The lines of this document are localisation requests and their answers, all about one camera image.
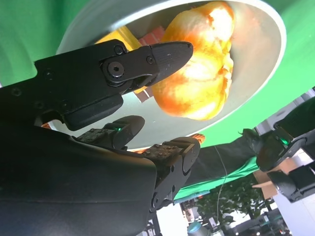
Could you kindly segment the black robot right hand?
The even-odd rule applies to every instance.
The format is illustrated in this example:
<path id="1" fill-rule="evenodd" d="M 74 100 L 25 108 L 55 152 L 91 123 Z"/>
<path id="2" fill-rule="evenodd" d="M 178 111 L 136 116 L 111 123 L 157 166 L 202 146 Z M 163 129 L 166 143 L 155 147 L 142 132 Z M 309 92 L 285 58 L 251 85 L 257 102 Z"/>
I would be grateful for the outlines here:
<path id="1" fill-rule="evenodd" d="M 180 137 L 143 154 L 127 143 L 143 128 L 126 116 L 79 137 L 113 113 L 123 95 L 151 86 L 191 58 L 189 42 L 128 52 L 110 40 L 35 62 L 35 77 L 0 90 L 0 233 L 3 236 L 135 236 L 173 202 L 200 144 Z"/>

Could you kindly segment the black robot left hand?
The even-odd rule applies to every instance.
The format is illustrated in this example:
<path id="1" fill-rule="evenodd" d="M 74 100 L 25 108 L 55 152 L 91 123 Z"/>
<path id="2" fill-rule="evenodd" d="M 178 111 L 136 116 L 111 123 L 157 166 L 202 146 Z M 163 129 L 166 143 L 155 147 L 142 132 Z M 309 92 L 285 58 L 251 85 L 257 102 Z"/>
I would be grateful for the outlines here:
<path id="1" fill-rule="evenodd" d="M 315 162 L 302 165 L 288 174 L 272 169 L 293 157 L 299 149 L 315 159 L 315 98 L 300 104 L 277 121 L 274 129 L 262 146 L 256 164 L 267 173 L 276 189 L 294 203 L 315 193 Z"/>

